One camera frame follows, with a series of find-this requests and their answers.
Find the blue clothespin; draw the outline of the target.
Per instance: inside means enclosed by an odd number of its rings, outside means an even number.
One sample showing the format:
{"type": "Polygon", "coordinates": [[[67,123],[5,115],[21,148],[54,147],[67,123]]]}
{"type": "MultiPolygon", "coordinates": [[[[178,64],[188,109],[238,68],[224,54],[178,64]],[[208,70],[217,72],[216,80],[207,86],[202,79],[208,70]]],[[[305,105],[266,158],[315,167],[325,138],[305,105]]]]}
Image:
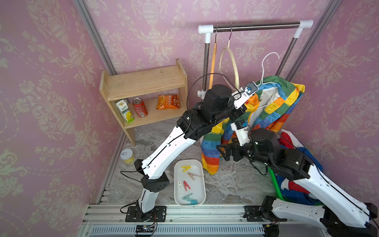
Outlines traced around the blue clothespin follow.
{"type": "Polygon", "coordinates": [[[189,202],[189,205],[197,205],[198,204],[198,200],[197,199],[187,199],[186,201],[189,202]]]}

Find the wooden clothes hanger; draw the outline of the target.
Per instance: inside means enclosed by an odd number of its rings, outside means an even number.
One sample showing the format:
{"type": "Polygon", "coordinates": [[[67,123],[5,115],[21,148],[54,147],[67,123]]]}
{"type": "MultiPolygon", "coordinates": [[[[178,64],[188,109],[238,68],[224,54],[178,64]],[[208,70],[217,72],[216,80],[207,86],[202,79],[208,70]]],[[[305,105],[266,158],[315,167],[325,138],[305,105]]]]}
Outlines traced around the wooden clothes hanger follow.
{"type": "Polygon", "coordinates": [[[217,33],[215,33],[215,42],[214,42],[214,48],[213,48],[213,54],[212,54],[211,71],[210,71],[209,88],[208,89],[211,89],[213,86],[215,64],[216,64],[216,55],[217,55],[217,33]]]}

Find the rainbow striped jacket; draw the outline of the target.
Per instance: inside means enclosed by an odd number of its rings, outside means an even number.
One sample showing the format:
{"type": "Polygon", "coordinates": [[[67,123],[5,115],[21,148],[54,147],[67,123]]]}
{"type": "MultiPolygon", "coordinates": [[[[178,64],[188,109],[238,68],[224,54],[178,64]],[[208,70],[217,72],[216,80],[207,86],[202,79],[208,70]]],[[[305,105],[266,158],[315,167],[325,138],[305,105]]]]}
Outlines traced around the rainbow striped jacket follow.
{"type": "MultiPolygon", "coordinates": [[[[305,85],[291,83],[278,76],[266,77],[255,95],[245,103],[246,112],[238,119],[248,123],[248,129],[264,128],[280,131],[305,92],[305,85]]],[[[236,138],[231,128],[233,120],[225,119],[212,128],[201,142],[203,168],[217,173],[221,154],[216,146],[231,143],[236,138]]]]}

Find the pink clothespin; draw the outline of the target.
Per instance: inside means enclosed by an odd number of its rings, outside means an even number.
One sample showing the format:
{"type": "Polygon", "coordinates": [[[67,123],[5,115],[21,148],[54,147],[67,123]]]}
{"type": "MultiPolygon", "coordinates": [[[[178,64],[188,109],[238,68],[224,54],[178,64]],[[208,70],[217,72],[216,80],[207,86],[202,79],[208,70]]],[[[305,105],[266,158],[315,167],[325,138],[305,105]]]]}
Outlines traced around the pink clothespin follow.
{"type": "Polygon", "coordinates": [[[192,172],[188,172],[187,175],[188,175],[192,180],[196,180],[197,178],[201,178],[200,175],[195,174],[195,173],[192,173],[192,172]]]}

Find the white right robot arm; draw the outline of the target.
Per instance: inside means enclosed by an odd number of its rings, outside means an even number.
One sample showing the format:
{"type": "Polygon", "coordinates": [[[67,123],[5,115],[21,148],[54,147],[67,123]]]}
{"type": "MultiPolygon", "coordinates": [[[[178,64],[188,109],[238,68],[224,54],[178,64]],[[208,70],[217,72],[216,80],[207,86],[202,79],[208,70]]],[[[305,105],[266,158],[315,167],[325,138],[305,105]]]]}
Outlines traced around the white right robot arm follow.
{"type": "Polygon", "coordinates": [[[311,157],[294,148],[282,148],[276,133],[266,129],[243,132],[232,143],[218,145],[225,160],[242,158],[260,163],[306,189],[321,205],[287,202],[267,196],[260,207],[265,219],[295,220],[320,228],[332,237],[376,237],[378,209],[350,196],[323,174],[311,157]]]}

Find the blue red white jacket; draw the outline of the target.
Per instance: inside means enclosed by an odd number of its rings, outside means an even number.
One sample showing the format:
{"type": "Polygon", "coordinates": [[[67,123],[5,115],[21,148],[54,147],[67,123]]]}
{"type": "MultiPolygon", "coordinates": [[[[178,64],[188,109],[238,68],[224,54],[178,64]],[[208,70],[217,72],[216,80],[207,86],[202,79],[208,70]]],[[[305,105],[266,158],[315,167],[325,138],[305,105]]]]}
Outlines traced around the blue red white jacket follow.
{"type": "MultiPolygon", "coordinates": [[[[295,137],[292,132],[281,129],[279,143],[283,148],[298,148],[300,151],[310,156],[320,171],[323,171],[322,165],[316,160],[310,151],[304,147],[304,145],[295,137]]],[[[286,201],[304,205],[322,205],[321,201],[318,198],[316,198],[305,188],[294,183],[294,181],[289,181],[287,178],[284,178],[277,174],[276,177],[281,193],[286,201]]]]}

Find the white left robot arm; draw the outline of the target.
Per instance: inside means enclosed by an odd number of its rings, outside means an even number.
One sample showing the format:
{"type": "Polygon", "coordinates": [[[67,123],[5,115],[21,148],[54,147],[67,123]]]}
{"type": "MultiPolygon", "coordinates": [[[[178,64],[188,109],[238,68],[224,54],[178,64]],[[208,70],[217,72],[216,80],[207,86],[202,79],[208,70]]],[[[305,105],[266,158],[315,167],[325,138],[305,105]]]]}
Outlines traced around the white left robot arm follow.
{"type": "Polygon", "coordinates": [[[204,100],[185,111],[167,139],[146,159],[134,165],[142,174],[143,191],[136,206],[140,214],[150,213],[159,192],[169,180],[167,167],[189,146],[225,119],[236,119],[247,110],[245,102],[256,92],[254,86],[244,86],[236,92],[225,85],[215,85],[205,94],[204,100]]]}

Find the red clothespin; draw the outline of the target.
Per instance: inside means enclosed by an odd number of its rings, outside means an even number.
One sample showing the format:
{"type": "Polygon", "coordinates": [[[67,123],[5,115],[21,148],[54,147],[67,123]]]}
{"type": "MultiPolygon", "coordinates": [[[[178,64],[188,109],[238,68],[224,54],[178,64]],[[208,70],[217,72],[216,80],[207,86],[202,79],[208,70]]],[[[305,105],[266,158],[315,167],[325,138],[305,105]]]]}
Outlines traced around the red clothespin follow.
{"type": "Polygon", "coordinates": [[[190,190],[190,186],[188,185],[186,181],[183,182],[183,186],[184,186],[185,191],[190,190]]]}

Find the cream white clothes hanger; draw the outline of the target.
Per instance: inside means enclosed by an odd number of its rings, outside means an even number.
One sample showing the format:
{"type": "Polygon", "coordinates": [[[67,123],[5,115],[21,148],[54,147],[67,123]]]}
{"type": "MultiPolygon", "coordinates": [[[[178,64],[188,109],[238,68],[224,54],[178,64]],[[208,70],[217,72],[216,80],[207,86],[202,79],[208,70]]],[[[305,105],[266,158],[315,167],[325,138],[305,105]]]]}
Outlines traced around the cream white clothes hanger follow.
{"type": "Polygon", "coordinates": [[[227,47],[223,48],[223,51],[222,51],[221,56],[220,56],[220,62],[219,62],[218,70],[219,70],[220,73],[222,73],[222,70],[221,70],[222,60],[223,60],[223,57],[224,57],[225,53],[227,52],[230,55],[232,66],[233,66],[233,71],[234,71],[234,75],[235,75],[235,84],[234,84],[234,86],[235,86],[236,90],[239,90],[239,88],[240,88],[239,73],[238,73],[238,69],[237,69],[234,53],[233,53],[233,51],[230,48],[231,36],[232,36],[232,32],[233,32],[233,25],[232,24],[231,24],[231,27],[230,27],[230,32],[231,33],[230,33],[230,37],[228,39],[228,45],[227,45],[227,47]]]}

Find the white wire clothes hanger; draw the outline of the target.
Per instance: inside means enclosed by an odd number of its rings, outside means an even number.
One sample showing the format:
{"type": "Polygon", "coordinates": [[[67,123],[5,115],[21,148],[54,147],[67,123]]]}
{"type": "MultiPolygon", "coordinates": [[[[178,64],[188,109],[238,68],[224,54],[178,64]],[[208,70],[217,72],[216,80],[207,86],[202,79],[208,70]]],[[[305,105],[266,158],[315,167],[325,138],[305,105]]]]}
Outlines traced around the white wire clothes hanger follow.
{"type": "Polygon", "coordinates": [[[262,60],[261,62],[261,68],[262,68],[262,74],[261,74],[261,79],[258,81],[257,86],[265,85],[265,84],[270,84],[270,83],[265,83],[264,78],[265,78],[265,60],[270,56],[270,55],[275,55],[277,59],[280,59],[280,56],[277,52],[270,52],[268,53],[262,60]]]}

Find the white clothespin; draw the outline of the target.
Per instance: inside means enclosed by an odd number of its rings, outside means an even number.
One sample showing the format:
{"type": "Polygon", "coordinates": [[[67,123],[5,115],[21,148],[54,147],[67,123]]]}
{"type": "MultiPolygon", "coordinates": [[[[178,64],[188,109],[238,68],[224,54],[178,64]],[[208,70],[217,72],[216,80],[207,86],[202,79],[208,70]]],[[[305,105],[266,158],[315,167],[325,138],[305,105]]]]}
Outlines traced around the white clothespin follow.
{"type": "Polygon", "coordinates": [[[185,188],[184,188],[184,186],[180,180],[177,181],[177,190],[178,190],[177,191],[178,195],[180,195],[181,190],[185,190],[185,188]]]}

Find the teal green clothespin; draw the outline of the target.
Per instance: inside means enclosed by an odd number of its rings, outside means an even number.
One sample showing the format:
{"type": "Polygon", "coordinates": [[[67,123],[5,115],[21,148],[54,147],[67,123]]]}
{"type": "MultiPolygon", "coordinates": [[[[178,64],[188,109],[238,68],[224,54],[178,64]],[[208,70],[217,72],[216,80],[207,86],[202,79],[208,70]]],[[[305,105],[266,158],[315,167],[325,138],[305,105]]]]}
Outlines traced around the teal green clothespin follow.
{"type": "Polygon", "coordinates": [[[188,201],[193,201],[193,198],[191,198],[191,195],[192,195],[192,193],[187,194],[187,195],[183,196],[182,199],[183,200],[188,200],[188,201]]]}

